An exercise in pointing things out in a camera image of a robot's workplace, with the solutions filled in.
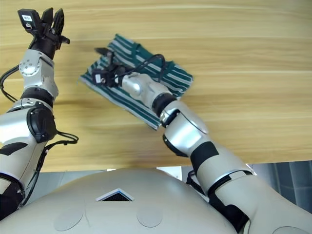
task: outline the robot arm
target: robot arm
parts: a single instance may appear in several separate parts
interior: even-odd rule
[[[311,233],[312,215],[284,199],[237,156],[213,142],[204,122],[165,86],[139,73],[116,83],[160,117],[164,143],[176,155],[190,158],[209,203],[238,233]]]
[[[41,19],[35,10],[18,11],[28,33],[34,36],[19,64],[24,90],[19,100],[0,116],[0,220],[15,211],[25,199],[25,189],[40,170],[47,142],[57,134],[53,103],[58,96],[53,57],[62,42],[64,13],[53,18],[47,9]]]

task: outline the light wood grain surface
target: light wood grain surface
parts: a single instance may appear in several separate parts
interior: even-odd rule
[[[63,8],[70,45],[55,55],[57,128],[80,137],[57,146],[43,171],[188,165],[128,112],[77,82],[120,33],[194,75],[183,97],[213,139],[247,163],[312,159],[312,1],[0,0],[0,72],[31,41],[17,10]],[[22,77],[6,89],[19,97]],[[0,96],[0,111],[11,103]]]

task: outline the green striped cloth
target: green striped cloth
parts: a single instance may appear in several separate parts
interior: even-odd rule
[[[114,51],[114,62],[120,62],[131,67],[138,66],[142,61],[149,59],[153,55],[142,45],[118,34],[116,34],[114,40],[109,43],[108,47]],[[142,102],[134,100],[120,87],[108,88],[102,85],[94,85],[92,83],[92,70],[104,69],[107,66],[107,63],[107,58],[101,56],[99,60],[95,61],[88,68],[85,74],[80,76],[80,80],[94,91],[109,99],[112,103],[129,111],[156,130],[160,126],[159,118]],[[161,60],[156,59],[154,62],[140,70],[140,73],[148,74],[154,81],[158,82],[160,68]],[[160,83],[166,85],[177,99],[186,92],[192,82],[193,76],[187,73],[183,68],[175,64],[173,61],[166,62],[166,70]]]

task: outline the white label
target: white label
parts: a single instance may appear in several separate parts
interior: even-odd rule
[[[101,75],[96,74],[96,83],[101,83]]]
[[[33,21],[30,16],[22,15],[22,17],[25,21]]]

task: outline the black cable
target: black cable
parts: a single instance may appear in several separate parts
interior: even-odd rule
[[[0,77],[0,89],[1,89],[1,92],[11,102],[16,102],[17,99],[4,90],[4,85],[3,84],[4,84],[5,79],[7,79],[10,75],[12,75],[13,73],[17,72],[18,70],[19,70],[19,66],[16,65],[15,67],[11,68],[7,72],[3,73],[2,76]]]
[[[23,207],[24,205],[26,205],[26,203],[28,202],[28,200],[29,200],[31,194],[32,194],[33,191],[34,191],[35,185],[36,185],[37,180],[38,180],[38,178],[39,178],[40,170],[41,170],[41,168],[42,168],[42,166],[43,166],[44,159],[45,159],[46,155],[48,154],[48,151],[51,150],[54,146],[59,145],[59,144],[63,144],[63,145],[67,145],[67,144],[77,144],[77,142],[78,142],[78,140],[79,140],[78,136],[73,135],[73,134],[70,134],[70,133],[64,133],[64,132],[57,131],[57,134],[58,134],[59,136],[66,137],[66,138],[69,138],[69,139],[71,139],[71,140],[59,140],[59,141],[57,141],[57,142],[54,142],[54,143],[49,144],[49,145],[47,145],[47,146],[44,147],[44,149],[43,149],[43,151],[42,151],[42,153],[41,153],[41,155],[40,155],[40,158],[39,158],[39,160],[38,160],[35,173],[34,173],[33,177],[31,178],[29,184],[30,184],[32,181],[34,181],[34,182],[32,183],[32,186],[31,186],[31,188],[30,188],[30,190],[29,190],[29,193],[28,193],[27,197],[26,197],[25,200],[22,202],[21,207]]]
[[[192,176],[195,175],[194,170],[190,171],[187,175],[187,179],[186,179],[186,183],[191,185],[196,191],[198,191],[199,193],[205,195],[204,191],[202,190],[201,186],[198,185],[197,183],[195,183],[195,181],[192,179]]]
[[[165,60],[165,57],[162,54],[156,54],[156,55],[151,56],[149,59],[144,60],[143,62],[141,62],[133,70],[131,70],[129,72],[126,72],[126,73],[124,73],[122,75],[119,75],[118,77],[115,77],[115,78],[122,78],[125,75],[131,74],[132,72],[138,72],[138,71],[142,70],[143,68],[145,68],[148,64],[152,63],[155,59],[161,59],[161,69],[160,69],[159,78],[158,78],[158,82],[160,82],[162,77],[163,77],[164,71],[166,69],[166,60]]]

